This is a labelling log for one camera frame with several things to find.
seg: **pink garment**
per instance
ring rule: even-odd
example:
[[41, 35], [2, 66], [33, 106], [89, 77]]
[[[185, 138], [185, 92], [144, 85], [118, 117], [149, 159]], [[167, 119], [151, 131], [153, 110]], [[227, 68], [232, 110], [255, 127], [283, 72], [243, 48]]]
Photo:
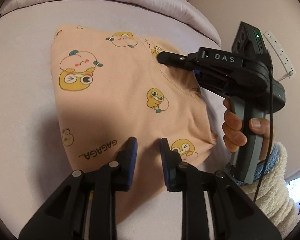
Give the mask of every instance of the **pink garment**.
[[130, 32], [61, 26], [51, 47], [51, 74], [63, 144], [84, 172], [113, 160], [130, 136], [138, 140], [131, 190], [117, 193], [117, 221], [164, 190], [159, 140], [194, 166], [209, 155], [206, 104], [194, 73], [157, 62], [167, 42]]

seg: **black cable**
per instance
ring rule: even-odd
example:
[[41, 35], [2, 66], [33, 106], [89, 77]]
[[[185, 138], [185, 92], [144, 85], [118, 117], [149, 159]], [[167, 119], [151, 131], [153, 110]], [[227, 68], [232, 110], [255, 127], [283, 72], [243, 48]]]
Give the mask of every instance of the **black cable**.
[[273, 81], [273, 71], [272, 71], [272, 66], [269, 67], [269, 79], [270, 79], [270, 97], [269, 97], [270, 137], [269, 137], [269, 147], [268, 147], [268, 152], [267, 152], [266, 159], [265, 159], [265, 162], [264, 162], [264, 165], [263, 165], [263, 169], [262, 169], [262, 172], [261, 172], [261, 176], [260, 176], [260, 179], [259, 179], [259, 182], [258, 182], [257, 190], [256, 190], [256, 193], [255, 193], [254, 198], [253, 198], [254, 203], [257, 200], [257, 196], [258, 196], [258, 193], [259, 193], [261, 182], [262, 182], [263, 176], [266, 172], [266, 167], [267, 167], [268, 160], [269, 160], [269, 157], [270, 157], [270, 154], [271, 154], [271, 149], [272, 149], [272, 140], [273, 140], [273, 82], [272, 82]]

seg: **electrical socket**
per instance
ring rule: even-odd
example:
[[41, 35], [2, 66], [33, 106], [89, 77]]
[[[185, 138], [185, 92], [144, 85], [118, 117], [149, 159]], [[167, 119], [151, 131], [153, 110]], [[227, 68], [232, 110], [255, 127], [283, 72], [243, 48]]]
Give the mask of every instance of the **electrical socket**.
[[275, 36], [271, 33], [271, 31], [265, 32], [263, 36], [269, 41], [270, 45], [278, 55], [283, 67], [289, 75], [289, 78], [295, 76], [297, 72]]

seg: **wall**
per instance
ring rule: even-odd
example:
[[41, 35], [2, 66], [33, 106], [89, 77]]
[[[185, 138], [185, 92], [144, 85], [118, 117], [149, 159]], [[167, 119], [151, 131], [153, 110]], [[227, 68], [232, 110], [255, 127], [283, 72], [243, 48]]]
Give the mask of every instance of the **wall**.
[[[222, 49], [230, 51], [240, 21], [270, 30], [284, 48], [297, 75], [281, 83], [286, 90], [286, 106], [274, 114], [277, 140], [288, 150], [287, 176], [300, 169], [300, 3], [298, 0], [189, 0], [216, 27]], [[266, 39], [275, 79], [285, 70]]]

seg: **bed sheet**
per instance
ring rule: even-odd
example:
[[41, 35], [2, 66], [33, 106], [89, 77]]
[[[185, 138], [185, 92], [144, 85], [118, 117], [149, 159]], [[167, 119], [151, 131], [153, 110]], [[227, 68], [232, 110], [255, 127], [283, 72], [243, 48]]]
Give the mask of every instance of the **bed sheet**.
[[[109, 0], [46, 2], [0, 18], [0, 217], [18, 236], [40, 205], [71, 173], [58, 127], [50, 76], [50, 46], [62, 24], [126, 30], [167, 40], [185, 54], [219, 46], [171, 17]], [[200, 167], [215, 171], [229, 153], [222, 141], [222, 98], [202, 90], [219, 135]], [[118, 239], [179, 239], [181, 194], [165, 192], [118, 226]]]

